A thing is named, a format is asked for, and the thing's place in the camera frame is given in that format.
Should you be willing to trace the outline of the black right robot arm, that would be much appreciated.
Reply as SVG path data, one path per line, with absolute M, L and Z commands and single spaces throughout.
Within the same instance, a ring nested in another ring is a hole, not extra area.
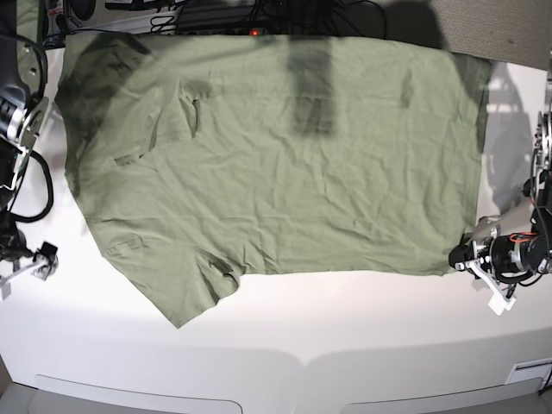
M 43 242 L 35 251 L 27 247 L 19 223 L 36 223 L 53 207 L 53 179 L 47 162 L 34 150 L 48 107 L 47 56 L 43 47 L 29 38 L 1 34 L 1 261 L 12 265 L 12 273 L 1 277 L 5 287 L 12 279 L 32 274 L 45 280 L 57 270 L 58 248 Z M 28 162 L 41 168 L 47 202 L 34 216 L 13 211 L 22 188 Z

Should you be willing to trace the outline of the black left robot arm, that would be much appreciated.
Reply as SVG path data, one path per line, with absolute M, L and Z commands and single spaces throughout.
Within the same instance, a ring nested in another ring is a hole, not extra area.
M 480 218 L 448 256 L 455 270 L 505 285 L 509 296 L 551 272 L 550 88 L 543 70 L 492 63 L 483 161 L 499 213 Z

